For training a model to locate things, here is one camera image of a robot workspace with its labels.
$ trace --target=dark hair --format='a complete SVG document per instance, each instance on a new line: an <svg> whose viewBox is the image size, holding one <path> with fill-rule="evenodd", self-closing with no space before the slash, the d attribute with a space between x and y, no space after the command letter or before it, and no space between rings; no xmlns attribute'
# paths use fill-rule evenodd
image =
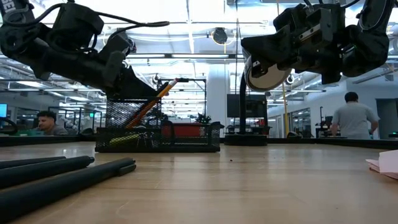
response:
<svg viewBox="0 0 398 224"><path fill-rule="evenodd" d="M54 119L54 122L57 121L57 115L53 111L40 111L36 116L37 118L41 116L46 116L48 118Z"/></svg>
<svg viewBox="0 0 398 224"><path fill-rule="evenodd" d="M358 94L355 92L348 92L344 96L344 99L346 100L346 103L348 102L357 102L358 101Z"/></svg>

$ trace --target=man in gray shirt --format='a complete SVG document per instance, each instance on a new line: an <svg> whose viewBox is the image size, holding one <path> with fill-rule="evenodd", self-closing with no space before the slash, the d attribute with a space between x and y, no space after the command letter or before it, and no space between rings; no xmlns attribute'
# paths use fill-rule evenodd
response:
<svg viewBox="0 0 398 224"><path fill-rule="evenodd" d="M367 106L358 103L358 94L349 92L345 95L347 104L336 110L333 115L331 133L337 134L340 127L342 137L348 139L370 139L370 134L379 127L379 118ZM371 123L369 133L368 121Z"/></svg>
<svg viewBox="0 0 398 224"><path fill-rule="evenodd" d="M43 131L45 135L55 136L55 135L66 135L68 131L55 124L57 121L57 115L51 111L41 111L37 114L39 119L39 127L35 130Z"/></svg>

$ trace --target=gray t-shirt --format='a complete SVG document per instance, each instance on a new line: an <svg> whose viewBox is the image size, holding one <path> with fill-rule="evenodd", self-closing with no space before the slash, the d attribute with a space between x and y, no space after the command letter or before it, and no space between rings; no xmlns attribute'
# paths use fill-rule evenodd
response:
<svg viewBox="0 0 398 224"><path fill-rule="evenodd" d="M372 109L361 103L347 103L333 115L333 124L338 124L341 136L349 139L370 139L368 121L378 120Z"/></svg>
<svg viewBox="0 0 398 224"><path fill-rule="evenodd" d="M62 126L54 125L54 127L50 131L44 132L44 134L47 136L67 135L68 131Z"/></svg>

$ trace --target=ceiling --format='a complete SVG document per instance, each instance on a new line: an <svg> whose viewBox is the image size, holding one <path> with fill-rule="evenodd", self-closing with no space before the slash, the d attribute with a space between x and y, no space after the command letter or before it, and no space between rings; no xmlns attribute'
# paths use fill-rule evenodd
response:
<svg viewBox="0 0 398 224"><path fill-rule="evenodd" d="M65 0L30 0L34 4L35 16L41 15L50 6L65 2ZM280 0L279 10L282 12L287 7L294 7L301 3L299 0ZM159 28L138 28L129 30L127 35L134 40L137 45L138 54L241 54L240 38L254 35L273 34L275 32L272 25L273 19L277 16L278 5L273 0L239 0L238 13L235 5L230 0L113 0L111 2L104 0L76 0L76 3L88 6L95 11L106 12L121 17L126 17L139 22L170 21L167 27ZM356 24L355 15L361 10L362 5L357 4L346 12L346 23ZM48 15L42 22L52 26L57 16L57 10ZM116 28L128 26L124 22L114 19L103 18L106 25L102 34L98 37L96 48L102 49L109 35ZM390 18L390 26L387 33L391 37L390 54L398 55L398 13L396 9ZM216 27L223 27L228 35L226 45L217 44L211 37ZM238 60L238 69L236 69L236 60L220 58L129 58L126 62L133 66L137 76L149 85L155 87L154 77L160 78L203 78L206 79L210 73L210 65L227 64L230 74L230 89L234 93L239 88L239 82L235 77L243 71L243 60ZM362 76L374 75L379 71L370 72ZM46 91L46 94L53 95L63 101L71 103L105 101L104 95L100 91L88 91L89 86L83 86L63 77L52 75L50 82L39 81L38 86L32 83L36 80L29 67L8 59L0 59L0 77L4 80L23 80L15 82L2 82L1 89L7 88L33 88L33 89L57 89L65 91ZM314 73L294 74L295 83L287 86L287 89L294 90L321 90L325 86L320 84L320 76ZM169 98L199 98L203 93L203 86L197 83L185 83L176 86L180 89L195 89L197 91L185 91L182 93L170 92ZM288 96L288 100L303 100L308 93L296 93ZM281 93L272 93L270 99L280 100L283 98ZM182 108L187 106L175 105L175 111L185 111ZM202 113L203 107L196 107L189 110L190 113Z"/></svg>

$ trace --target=table surface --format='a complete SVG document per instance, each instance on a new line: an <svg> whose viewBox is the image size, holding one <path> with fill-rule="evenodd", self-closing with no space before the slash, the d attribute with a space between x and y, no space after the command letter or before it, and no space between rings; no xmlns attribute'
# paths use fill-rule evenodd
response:
<svg viewBox="0 0 398 224"><path fill-rule="evenodd" d="M0 158L122 157L137 169L15 223L397 223L398 181L370 171L380 150L305 144L212 154L96 154L93 142L0 148Z"/></svg>

